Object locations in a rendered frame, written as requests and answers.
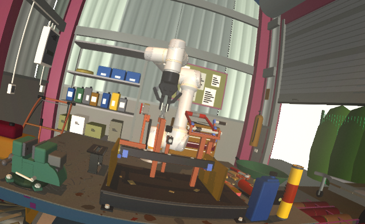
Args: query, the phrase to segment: white label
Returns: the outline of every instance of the white label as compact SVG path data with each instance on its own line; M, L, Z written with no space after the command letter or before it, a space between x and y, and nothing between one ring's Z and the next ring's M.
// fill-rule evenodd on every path
M201 73L200 74L200 88L199 88L199 90L204 90L204 88L205 88L205 81L206 81L206 74L205 73Z
M212 88L205 88L205 92L203 94L202 104L206 106L214 106L214 100L216 98L217 90Z
M213 74L212 86L220 87L220 82L221 82L221 76Z

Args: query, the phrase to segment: green basin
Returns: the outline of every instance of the green basin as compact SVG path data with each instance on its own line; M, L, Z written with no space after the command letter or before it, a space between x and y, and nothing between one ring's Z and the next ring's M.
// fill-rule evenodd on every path
M277 179L279 180L279 184L282 184L285 182L285 180L288 179L288 175L279 169L275 169L274 167L271 167L266 164L249 161L249 160L237 160L236 166L238 169L244 173L247 173L250 175L250 178L257 179L262 176L269 176L270 171L274 171L278 173Z

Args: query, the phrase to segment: bulletin board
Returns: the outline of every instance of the bulletin board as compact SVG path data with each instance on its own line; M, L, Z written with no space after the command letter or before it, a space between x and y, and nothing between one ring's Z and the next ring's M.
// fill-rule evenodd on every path
M201 72L200 88L193 96L193 103L221 110L226 91L227 74L193 64L187 64L185 68Z

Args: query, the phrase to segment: red bag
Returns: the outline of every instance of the red bag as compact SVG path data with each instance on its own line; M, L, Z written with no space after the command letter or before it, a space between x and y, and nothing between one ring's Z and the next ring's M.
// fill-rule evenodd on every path
M0 136L6 138L19 138L22 136L24 127L22 125L0 120Z

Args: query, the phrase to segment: striped post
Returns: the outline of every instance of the striped post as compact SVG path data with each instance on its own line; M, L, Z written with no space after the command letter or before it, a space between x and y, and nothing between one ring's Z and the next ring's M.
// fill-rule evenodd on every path
M277 211L277 217L281 220L286 220L289 216L294 197L296 197L298 185L300 184L301 175L303 174L303 169L304 167L299 165L292 165L292 168L290 169L285 193Z

